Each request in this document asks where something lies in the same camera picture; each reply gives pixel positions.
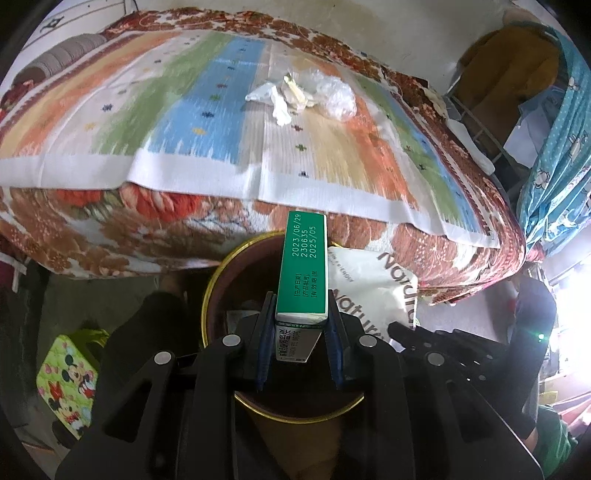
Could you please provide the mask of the green and white carton box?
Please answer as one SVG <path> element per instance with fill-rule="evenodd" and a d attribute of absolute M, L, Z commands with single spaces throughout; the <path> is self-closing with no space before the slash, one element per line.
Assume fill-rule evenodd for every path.
<path fill-rule="evenodd" d="M 276 295 L 276 359 L 307 362 L 328 320 L 328 238 L 325 215 L 287 216 Z"/>

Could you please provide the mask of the white Natural paper bag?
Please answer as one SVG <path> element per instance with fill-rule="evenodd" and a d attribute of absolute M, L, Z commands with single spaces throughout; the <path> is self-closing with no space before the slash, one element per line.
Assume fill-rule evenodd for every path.
<path fill-rule="evenodd" d="M 339 311 L 358 318 L 366 333 L 393 344 L 391 323 L 416 327 L 418 277 L 393 255 L 331 247 L 328 268 Z"/>

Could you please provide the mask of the white tissue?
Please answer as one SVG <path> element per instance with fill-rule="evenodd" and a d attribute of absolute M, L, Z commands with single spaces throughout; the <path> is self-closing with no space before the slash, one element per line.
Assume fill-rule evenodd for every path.
<path fill-rule="evenodd" d="M 290 125 L 293 117 L 290 115 L 286 99 L 280 93 L 275 83 L 266 82 L 245 96 L 246 102 L 262 103 L 273 108 L 271 115 L 280 127 Z"/>

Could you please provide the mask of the yellow wrapper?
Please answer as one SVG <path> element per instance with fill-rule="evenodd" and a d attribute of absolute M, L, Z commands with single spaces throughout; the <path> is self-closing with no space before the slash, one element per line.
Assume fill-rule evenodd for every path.
<path fill-rule="evenodd" d="M 307 91 L 304 91 L 300 85 L 294 80 L 293 76 L 286 74 L 283 76 L 283 82 L 280 84 L 283 97 L 287 101 L 287 105 L 294 112 L 300 113 L 307 108 L 312 108 L 317 104 L 314 96 Z"/>

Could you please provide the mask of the clear plastic bag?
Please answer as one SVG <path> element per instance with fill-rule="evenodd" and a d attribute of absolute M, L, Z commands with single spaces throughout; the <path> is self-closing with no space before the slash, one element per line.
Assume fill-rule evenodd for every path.
<path fill-rule="evenodd" d="M 356 94 L 338 76 L 311 69 L 301 73 L 300 85 L 308 94 L 308 106 L 317 108 L 325 117 L 346 122 L 356 116 Z"/>

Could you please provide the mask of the brown gold-rimmed trash bin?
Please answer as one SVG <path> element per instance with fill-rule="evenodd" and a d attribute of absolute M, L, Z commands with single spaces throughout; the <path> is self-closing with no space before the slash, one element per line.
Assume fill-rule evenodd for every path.
<path fill-rule="evenodd" d="M 259 235 L 226 257 L 213 273 L 201 308 L 204 346 L 235 330 L 228 320 L 231 311 L 249 316 L 263 309 L 267 292 L 280 282 L 283 234 Z M 310 424 L 336 418 L 363 401 L 352 385 L 335 386 L 329 368 L 325 338 L 315 344 L 304 364 L 270 360 L 269 378 L 263 387 L 245 382 L 235 399 L 252 412 L 291 424 Z"/>

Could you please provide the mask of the green sleeve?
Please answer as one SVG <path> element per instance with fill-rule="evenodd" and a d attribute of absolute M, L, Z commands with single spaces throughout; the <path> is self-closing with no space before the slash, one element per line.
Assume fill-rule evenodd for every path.
<path fill-rule="evenodd" d="M 535 427 L 524 441 L 539 463 L 544 478 L 550 478 L 578 445 L 567 424 L 551 407 L 540 406 Z"/>

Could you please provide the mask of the blue patterned hanging cloth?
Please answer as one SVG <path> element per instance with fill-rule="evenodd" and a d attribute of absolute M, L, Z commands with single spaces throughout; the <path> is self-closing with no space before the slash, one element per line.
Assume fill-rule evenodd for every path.
<path fill-rule="evenodd" d="M 565 93 L 517 202 L 526 250 L 551 255 L 590 221 L 590 68 L 571 40 L 542 31 L 559 48 Z"/>

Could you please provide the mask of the Mickey Mouse green stool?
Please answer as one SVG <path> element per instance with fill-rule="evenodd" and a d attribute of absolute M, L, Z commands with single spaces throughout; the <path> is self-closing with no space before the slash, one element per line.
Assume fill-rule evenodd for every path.
<path fill-rule="evenodd" d="M 91 424 L 102 352 L 109 333 L 79 329 L 53 341 L 36 376 L 40 397 L 76 439 Z"/>

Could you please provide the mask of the white folded cloth on rack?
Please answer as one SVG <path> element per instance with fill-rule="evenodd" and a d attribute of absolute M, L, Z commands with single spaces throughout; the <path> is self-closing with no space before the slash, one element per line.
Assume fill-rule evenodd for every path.
<path fill-rule="evenodd" d="M 493 162 L 477 147 L 472 137 L 470 136 L 465 125 L 454 119 L 446 120 L 447 127 L 461 142 L 461 144 L 468 151 L 474 162 L 479 168 L 487 175 L 491 176 L 495 172 L 495 166 Z"/>

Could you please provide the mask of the striped colourful bed cover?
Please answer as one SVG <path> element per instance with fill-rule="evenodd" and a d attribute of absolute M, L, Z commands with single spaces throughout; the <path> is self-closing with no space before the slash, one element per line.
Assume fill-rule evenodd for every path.
<path fill-rule="evenodd" d="M 338 76 L 346 122 L 307 108 L 280 127 L 246 102 L 283 76 Z M 273 40 L 207 30 L 129 32 L 28 92 L 1 123 L 8 187 L 215 195 L 410 224 L 498 247 L 493 210 L 399 93 Z"/>

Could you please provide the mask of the metal clothes rack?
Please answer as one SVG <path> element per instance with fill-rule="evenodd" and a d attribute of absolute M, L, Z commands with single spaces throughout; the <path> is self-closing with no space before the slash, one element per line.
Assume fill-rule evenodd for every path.
<path fill-rule="evenodd" d="M 444 96 L 448 106 L 449 116 L 460 122 L 466 129 L 475 147 L 485 155 L 495 167 L 490 174 L 493 182 L 515 203 L 523 187 L 529 170 L 519 164 L 503 147 L 493 133 L 466 107 L 457 97 L 456 91 L 460 83 L 460 76 L 450 85 Z"/>

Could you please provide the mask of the mustard yellow hanging garment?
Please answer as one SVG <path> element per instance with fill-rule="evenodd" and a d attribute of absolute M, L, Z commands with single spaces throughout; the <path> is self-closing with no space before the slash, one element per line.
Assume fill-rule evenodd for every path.
<path fill-rule="evenodd" d="M 519 106 L 555 82 L 559 63 L 560 49 L 542 29 L 509 25 L 461 57 L 454 96 L 504 143 L 520 118 Z"/>

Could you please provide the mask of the grey striped bolster pillow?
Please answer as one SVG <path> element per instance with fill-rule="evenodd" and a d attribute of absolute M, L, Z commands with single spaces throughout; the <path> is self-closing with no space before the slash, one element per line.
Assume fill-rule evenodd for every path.
<path fill-rule="evenodd" d="M 27 64 L 15 77 L 13 84 L 27 81 L 39 83 L 63 71 L 90 51 L 107 41 L 101 34 L 81 34 L 70 37 L 39 55 Z"/>

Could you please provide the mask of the white headboard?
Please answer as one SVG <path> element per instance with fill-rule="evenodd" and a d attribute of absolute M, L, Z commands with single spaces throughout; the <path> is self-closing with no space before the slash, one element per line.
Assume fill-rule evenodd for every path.
<path fill-rule="evenodd" d="M 56 34 L 96 33 L 116 20 L 138 10 L 136 1 L 91 0 L 61 1 L 34 30 L 23 49 Z"/>

